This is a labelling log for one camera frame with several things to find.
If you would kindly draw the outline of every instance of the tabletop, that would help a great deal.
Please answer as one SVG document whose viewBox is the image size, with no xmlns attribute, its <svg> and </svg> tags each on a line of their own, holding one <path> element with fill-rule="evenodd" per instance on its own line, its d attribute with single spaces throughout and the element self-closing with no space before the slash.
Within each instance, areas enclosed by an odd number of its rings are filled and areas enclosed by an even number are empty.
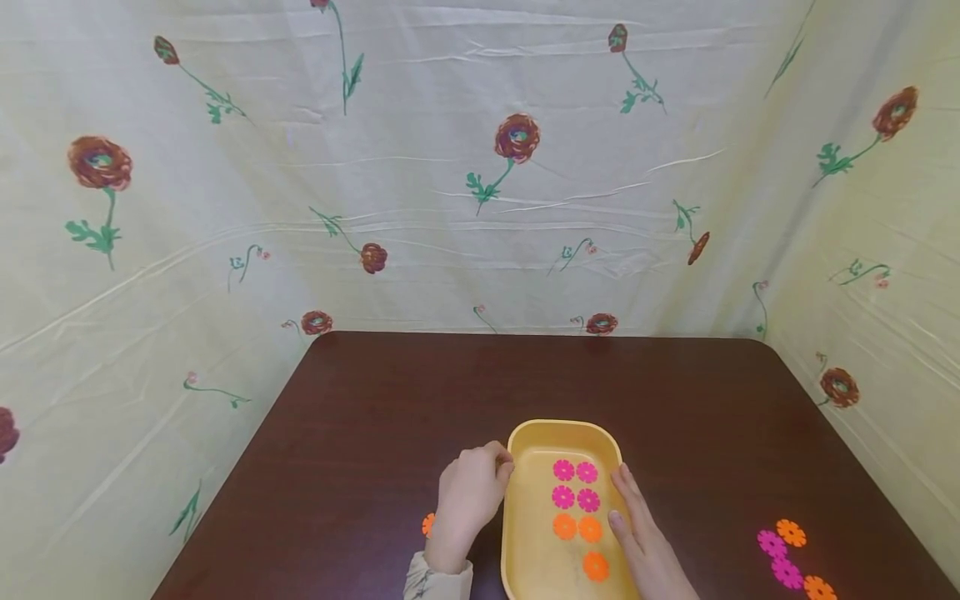
<svg viewBox="0 0 960 600">
<path fill-rule="evenodd" d="M 757 545 L 784 518 L 841 600 L 960 598 L 823 410 L 751 340 L 329 333 L 154 599 L 399 598 L 443 468 L 530 419 L 613 435 L 704 600 L 805 597 Z M 501 526 L 470 553 L 473 599 L 506 598 Z"/>
</svg>

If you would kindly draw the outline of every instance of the child's hand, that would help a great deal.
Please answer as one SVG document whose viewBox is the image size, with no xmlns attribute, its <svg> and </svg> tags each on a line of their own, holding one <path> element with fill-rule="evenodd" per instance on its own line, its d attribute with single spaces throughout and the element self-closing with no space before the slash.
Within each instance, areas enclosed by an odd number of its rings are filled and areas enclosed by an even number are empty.
<svg viewBox="0 0 960 600">
<path fill-rule="evenodd" d="M 673 547 L 654 523 L 640 488 L 626 465 L 613 472 L 613 485 L 627 502 L 633 527 L 617 511 L 609 515 L 616 536 L 644 600 L 697 600 L 697 592 L 686 579 Z"/>
<path fill-rule="evenodd" d="M 500 442 L 464 450 L 440 476 L 440 500 L 423 557 L 440 573 L 463 572 L 467 552 L 490 522 L 514 472 L 514 457 Z"/>
</svg>

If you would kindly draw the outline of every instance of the beige sleeve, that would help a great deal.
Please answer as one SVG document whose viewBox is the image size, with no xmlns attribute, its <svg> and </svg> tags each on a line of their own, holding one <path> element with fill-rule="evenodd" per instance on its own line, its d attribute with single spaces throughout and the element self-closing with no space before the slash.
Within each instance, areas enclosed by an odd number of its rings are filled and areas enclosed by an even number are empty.
<svg viewBox="0 0 960 600">
<path fill-rule="evenodd" d="M 418 552 L 410 561 L 407 585 L 403 588 L 403 600 L 469 600 L 470 584 L 473 583 L 473 564 L 459 575 L 446 575 L 430 569 Z"/>
</svg>

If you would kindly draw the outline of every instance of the wrist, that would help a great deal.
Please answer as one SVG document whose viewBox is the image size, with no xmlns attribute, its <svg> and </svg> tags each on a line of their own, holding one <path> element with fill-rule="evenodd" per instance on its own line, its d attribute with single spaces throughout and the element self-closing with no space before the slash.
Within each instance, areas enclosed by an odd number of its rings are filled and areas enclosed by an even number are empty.
<svg viewBox="0 0 960 600">
<path fill-rule="evenodd" d="M 476 534 L 469 531 L 458 531 L 452 527 L 445 527 L 440 515 L 434 521 L 430 539 L 426 541 L 423 559 L 431 570 L 447 575 L 459 575 L 467 568 L 467 554 L 473 546 Z"/>
</svg>

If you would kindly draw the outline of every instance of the cream fabric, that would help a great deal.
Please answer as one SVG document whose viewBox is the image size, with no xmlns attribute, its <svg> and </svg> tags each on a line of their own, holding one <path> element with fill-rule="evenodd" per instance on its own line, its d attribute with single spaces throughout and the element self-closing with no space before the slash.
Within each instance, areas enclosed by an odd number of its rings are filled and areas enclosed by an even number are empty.
<svg viewBox="0 0 960 600">
<path fill-rule="evenodd" d="M 447 575 L 431 570 L 418 552 L 410 560 L 407 583 L 403 587 L 403 600 L 469 600 L 473 584 L 473 564 L 459 575 Z"/>
<path fill-rule="evenodd" d="M 315 4 L 5 6 L 5 597 L 148 598 L 330 326 L 753 336 L 816 402 L 844 369 L 822 410 L 960 584 L 953 3 Z"/>
</svg>

